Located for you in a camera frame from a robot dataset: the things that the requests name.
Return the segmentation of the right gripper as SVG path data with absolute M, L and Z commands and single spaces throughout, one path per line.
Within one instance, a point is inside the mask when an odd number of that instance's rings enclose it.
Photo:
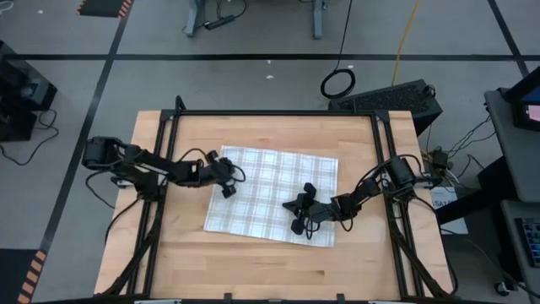
M 304 185 L 304 192 L 295 200 L 283 203 L 283 206 L 294 214 L 290 229 L 301 236 L 312 236 L 321 228 L 324 221 L 335 221 L 337 216 L 331 204 L 323 204 L 315 199 L 316 188 L 309 182 Z

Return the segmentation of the white plaid towel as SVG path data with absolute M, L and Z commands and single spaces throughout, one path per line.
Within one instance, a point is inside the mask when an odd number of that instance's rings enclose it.
M 283 207 L 294 201 L 309 182 L 316 200 L 328 204 L 338 190 L 338 160 L 271 149 L 224 145 L 221 155 L 241 168 L 235 176 L 236 194 L 225 198 L 220 187 L 213 188 L 203 229 L 312 247 L 333 247 L 333 222 L 314 224 L 311 238 L 291 230 L 295 216 Z

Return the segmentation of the black power strip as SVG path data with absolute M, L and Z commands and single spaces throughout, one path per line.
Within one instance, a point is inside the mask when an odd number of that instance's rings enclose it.
M 234 15 L 229 15 L 220 19 L 217 19 L 215 21 L 207 21 L 203 24 L 203 27 L 207 30 L 214 30 L 218 27 L 221 27 L 223 25 L 229 24 L 235 20 Z

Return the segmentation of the black power adapter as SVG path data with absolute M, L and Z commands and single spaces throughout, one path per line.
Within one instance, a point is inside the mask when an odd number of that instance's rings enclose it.
M 434 168 L 445 170 L 448 167 L 448 154 L 440 149 L 431 153 Z

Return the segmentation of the grey table leg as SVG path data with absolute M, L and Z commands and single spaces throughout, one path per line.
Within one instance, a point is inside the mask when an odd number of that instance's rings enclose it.
M 185 28 L 182 32 L 188 37 L 192 38 L 195 36 L 197 28 L 199 27 L 198 22 L 203 21 L 203 12 L 205 9 L 206 0 L 189 0 L 188 6 L 188 19 L 186 22 Z
M 312 1 L 313 15 L 313 39 L 320 40 L 323 36 L 322 13 L 325 6 L 324 0 Z

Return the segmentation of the hazard striped floor mat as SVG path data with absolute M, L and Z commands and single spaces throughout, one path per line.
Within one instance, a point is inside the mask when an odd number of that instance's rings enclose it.
M 45 261 L 45 251 L 0 249 L 0 304 L 30 304 Z
M 80 16 L 124 18 L 133 0 L 83 0 L 76 9 Z

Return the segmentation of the black desk base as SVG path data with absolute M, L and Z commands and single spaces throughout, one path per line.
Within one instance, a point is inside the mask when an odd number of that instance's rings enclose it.
M 440 224 L 446 224 L 474 215 L 476 219 L 473 226 L 495 246 L 495 261 L 513 279 L 521 282 L 516 255 L 500 205 L 503 200 L 516 197 L 514 182 L 505 158 L 500 157 L 482 169 L 477 178 L 479 186 L 459 189 L 457 201 L 438 209 L 437 220 Z

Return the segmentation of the black equipment stack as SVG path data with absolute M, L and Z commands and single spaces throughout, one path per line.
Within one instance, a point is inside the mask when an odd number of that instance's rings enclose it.
M 28 141 L 38 111 L 51 107 L 57 87 L 0 40 L 0 143 Z

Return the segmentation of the grey desk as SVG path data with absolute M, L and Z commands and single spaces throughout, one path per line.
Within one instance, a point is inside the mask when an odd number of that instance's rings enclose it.
M 510 242 L 516 255 L 521 281 L 530 291 L 536 293 L 535 296 L 529 296 L 531 304 L 540 304 L 540 268 L 533 268 L 529 264 L 528 256 L 525 253 L 516 225 L 518 218 L 540 218 L 540 204 L 526 204 L 518 201 L 504 200 L 500 205 L 510 234 Z
M 510 104 L 499 91 L 483 96 L 517 197 L 524 203 L 540 203 L 540 132 L 515 127 Z

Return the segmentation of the dark keypad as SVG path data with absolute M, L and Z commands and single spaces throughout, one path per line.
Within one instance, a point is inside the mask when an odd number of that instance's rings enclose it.
M 540 268 L 540 218 L 518 218 L 516 225 L 529 264 Z

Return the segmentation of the black monitor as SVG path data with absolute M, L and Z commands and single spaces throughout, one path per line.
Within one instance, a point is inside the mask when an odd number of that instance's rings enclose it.
M 540 66 L 507 90 L 503 97 L 510 104 L 516 128 L 540 132 Z

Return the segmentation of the black aluminium table frame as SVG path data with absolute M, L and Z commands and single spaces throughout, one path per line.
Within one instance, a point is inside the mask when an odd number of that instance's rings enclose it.
M 419 156 L 407 111 L 382 118 L 338 111 L 184 110 L 142 111 L 132 141 L 164 151 L 224 144 L 281 149 L 339 161 L 337 187 L 347 192 L 360 176 L 391 153 Z M 203 230 L 209 188 L 168 187 L 161 203 L 136 207 L 111 229 L 93 304 L 134 304 L 178 299 L 184 303 L 353 303 L 422 301 L 432 304 L 452 289 L 439 225 L 427 206 L 428 190 L 408 208 L 404 225 L 416 253 L 397 244 L 390 230 L 392 206 L 371 199 L 351 231 L 323 249 Z

